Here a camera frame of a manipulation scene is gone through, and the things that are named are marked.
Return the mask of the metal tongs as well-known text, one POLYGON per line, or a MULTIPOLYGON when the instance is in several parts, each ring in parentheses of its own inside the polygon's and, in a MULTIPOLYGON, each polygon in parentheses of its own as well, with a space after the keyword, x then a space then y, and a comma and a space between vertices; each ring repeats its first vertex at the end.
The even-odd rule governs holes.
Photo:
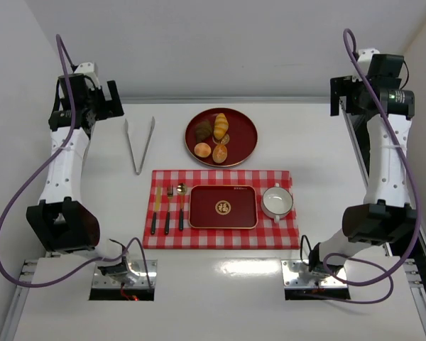
POLYGON ((137 119, 124 121, 125 135, 136 175, 142 173, 155 126, 155 117, 152 117, 150 121, 144 120, 142 124, 138 124, 137 119))

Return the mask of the round golden bread bun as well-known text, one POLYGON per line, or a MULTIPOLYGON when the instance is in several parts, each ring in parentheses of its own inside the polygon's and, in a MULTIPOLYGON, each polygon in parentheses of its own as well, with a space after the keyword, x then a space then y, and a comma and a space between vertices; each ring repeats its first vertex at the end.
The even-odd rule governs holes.
POLYGON ((194 154, 199 158, 207 158, 211 154, 212 150, 210 145, 200 142, 194 147, 194 154))

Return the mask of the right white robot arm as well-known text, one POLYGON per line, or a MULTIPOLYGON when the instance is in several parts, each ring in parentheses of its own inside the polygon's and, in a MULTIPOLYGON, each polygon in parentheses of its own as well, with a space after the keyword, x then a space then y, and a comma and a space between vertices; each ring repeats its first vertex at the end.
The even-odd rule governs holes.
POLYGON ((398 241, 414 230, 417 219, 399 157, 406 152, 415 115, 415 95, 400 88, 404 57, 373 48, 359 50, 354 56, 373 90, 366 89, 359 75, 332 78, 331 114, 338 115, 343 97, 346 112, 366 120, 367 189, 363 204, 344 211, 341 229, 310 252, 308 269, 319 275, 327 274, 325 266, 337 273, 347 258, 364 249, 398 241))

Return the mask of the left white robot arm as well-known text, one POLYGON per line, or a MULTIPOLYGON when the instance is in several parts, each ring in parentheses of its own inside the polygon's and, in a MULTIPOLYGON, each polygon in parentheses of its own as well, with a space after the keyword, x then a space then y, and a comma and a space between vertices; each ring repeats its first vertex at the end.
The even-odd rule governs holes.
POLYGON ((68 78, 59 76, 48 120, 54 160, 38 204, 28 207, 26 219, 46 251, 94 259, 102 275, 132 286, 138 281, 137 267, 124 246, 101 234, 97 218, 81 199, 94 125, 124 115, 115 81, 107 86, 110 99, 104 96, 93 62, 75 66, 68 78))

